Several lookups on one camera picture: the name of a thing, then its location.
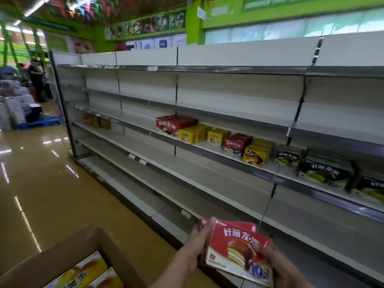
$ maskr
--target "floor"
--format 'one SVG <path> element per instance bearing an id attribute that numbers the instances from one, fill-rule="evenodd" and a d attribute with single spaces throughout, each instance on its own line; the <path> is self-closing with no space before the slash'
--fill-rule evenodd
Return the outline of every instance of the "floor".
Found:
<path id="1" fill-rule="evenodd" d="M 0 275 L 94 223 L 150 284 L 175 249 L 68 158 L 67 136 L 61 125 L 0 132 Z M 217 287 L 199 270 L 186 285 L 197 286 Z"/>

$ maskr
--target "ceiling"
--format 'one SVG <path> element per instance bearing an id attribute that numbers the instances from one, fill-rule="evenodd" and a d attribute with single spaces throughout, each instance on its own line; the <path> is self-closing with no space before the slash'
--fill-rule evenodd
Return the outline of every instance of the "ceiling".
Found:
<path id="1" fill-rule="evenodd" d="M 2 4 L 12 7 L 12 10 L 4 10 L 6 14 L 20 18 L 25 10 L 31 8 L 37 0 L 0 0 Z M 91 0 L 73 11 L 69 8 L 71 4 L 77 4 L 82 0 L 51 0 L 43 5 L 34 16 L 47 19 L 56 16 L 62 19 L 75 20 L 84 24 L 109 25 L 126 21 L 141 16 L 161 11 L 170 11 L 180 7 L 186 7 L 195 0 Z"/>

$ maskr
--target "human hand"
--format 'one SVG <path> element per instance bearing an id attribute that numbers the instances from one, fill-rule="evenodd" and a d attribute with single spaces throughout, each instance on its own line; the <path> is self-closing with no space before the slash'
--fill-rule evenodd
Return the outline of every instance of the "human hand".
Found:
<path id="1" fill-rule="evenodd" d="M 188 273 L 192 273 L 197 267 L 197 257 L 203 251 L 204 244 L 210 237 L 216 218 L 212 217 L 199 231 L 195 225 L 185 245 L 177 252 L 176 259 L 180 264 L 186 264 Z"/>
<path id="2" fill-rule="evenodd" d="M 271 261 L 275 288 L 311 288 L 298 268 L 282 252 L 271 247 L 263 247 L 255 242 L 252 246 L 256 252 Z"/>

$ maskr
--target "store aisle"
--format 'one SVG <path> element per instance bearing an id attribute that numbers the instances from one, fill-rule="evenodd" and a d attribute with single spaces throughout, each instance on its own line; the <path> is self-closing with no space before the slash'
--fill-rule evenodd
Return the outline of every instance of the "store aisle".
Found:
<path id="1" fill-rule="evenodd" d="M 68 158 L 67 136 L 60 125 L 0 132 L 0 275 L 93 223 L 150 284 L 175 249 Z M 187 287 L 217 285 L 197 270 Z"/>

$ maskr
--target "pictures on wall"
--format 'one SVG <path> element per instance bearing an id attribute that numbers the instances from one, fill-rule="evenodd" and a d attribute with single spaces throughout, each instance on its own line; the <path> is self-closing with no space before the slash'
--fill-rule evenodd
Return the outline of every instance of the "pictures on wall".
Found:
<path id="1" fill-rule="evenodd" d="M 186 10 L 156 13 L 148 17 L 113 24 L 104 29 L 105 39 L 118 39 L 129 36 L 150 34 L 185 28 Z"/>

